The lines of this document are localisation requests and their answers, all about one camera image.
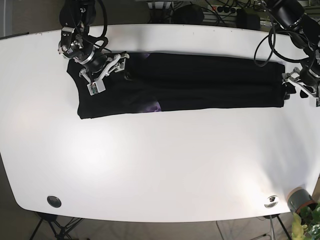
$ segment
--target floor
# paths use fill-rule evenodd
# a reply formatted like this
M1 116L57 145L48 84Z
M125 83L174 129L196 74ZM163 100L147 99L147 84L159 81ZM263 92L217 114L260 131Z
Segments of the floor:
M12 34L61 29L59 12L65 0L12 0ZM110 25L142 24L150 19L145 2L134 0L103 0L108 12ZM101 10L97 7L95 25L103 23ZM4 240L27 240L35 229L39 217L32 211L20 208L11 191L2 160L0 160L0 233ZM317 185L316 199L320 195ZM281 219L290 230L292 215L282 214ZM58 217L60 224L67 223L69 217ZM274 227L277 240L287 239L279 222ZM251 240L270 232L270 222L262 217L227 220L218 222L192 223L136 223L85 219L71 236L91 240ZM43 223L34 240L52 240L54 236L47 223Z

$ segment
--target black pants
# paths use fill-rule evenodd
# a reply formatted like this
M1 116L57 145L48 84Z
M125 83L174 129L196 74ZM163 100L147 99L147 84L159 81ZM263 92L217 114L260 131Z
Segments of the black pants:
M81 119L125 113L206 108L283 107L284 65L257 67L251 59L130 53L126 70L103 79L106 91L90 96L83 68L69 61L67 72L79 92Z

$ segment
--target metal clamp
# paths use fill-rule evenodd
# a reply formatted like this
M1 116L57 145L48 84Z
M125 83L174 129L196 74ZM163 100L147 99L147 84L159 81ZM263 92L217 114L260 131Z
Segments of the metal clamp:
M315 99L315 106L320 107L320 98L319 98L319 89L313 89L313 92L311 92L308 88L306 88L305 85L302 83L299 83L300 81L300 70L299 68L295 67L292 72L290 73L283 73L282 74L282 80L284 83L290 83L294 87L297 87L301 91L303 91L305 94L307 94L309 97Z

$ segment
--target gray pot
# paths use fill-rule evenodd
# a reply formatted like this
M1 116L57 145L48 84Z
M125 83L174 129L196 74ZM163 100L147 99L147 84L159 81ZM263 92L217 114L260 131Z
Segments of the gray pot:
M309 206L312 210L317 206L317 202L303 188L297 187L289 193L286 202L291 212L300 214L302 208Z

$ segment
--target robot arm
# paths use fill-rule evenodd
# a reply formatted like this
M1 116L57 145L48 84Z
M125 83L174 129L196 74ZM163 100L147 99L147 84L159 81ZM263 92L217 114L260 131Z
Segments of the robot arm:
M268 36L272 52L287 62L301 63L302 70L295 68L291 73L283 74L284 84L292 84L307 96L316 99L320 106L320 25L305 14L304 8L297 0L258 0L264 6L270 17L282 28L270 31ZM68 59L74 59L84 66L79 75L88 81L91 95L105 90L104 76L112 71L120 72L125 69L129 55L112 54L106 48L108 20L102 0L97 0L103 12L104 26L101 36L89 35L90 26L96 18L96 0L65 0L60 12L62 25L59 53ZM274 33L286 32L293 44L309 56L305 59L289 59L279 54L272 43Z
M59 16L62 25L59 54L84 66L79 75L88 81L91 95L104 91L104 76L108 76L112 71L124 70L126 59L129 58L126 53L112 54L106 48L107 13L102 0L97 1L104 18L103 32L99 37L89 35L90 26L96 18L95 0L65 0Z
M296 0L261 0L261 4L271 15L279 27L276 33L288 33L293 44L302 49L307 58L289 59L279 54L272 43L272 30L268 42L273 53L282 60L290 63L300 63L302 70L294 68L291 73L282 75L284 83L290 83L305 93L305 96L314 97L316 106L320 106L320 25L305 14L304 8Z

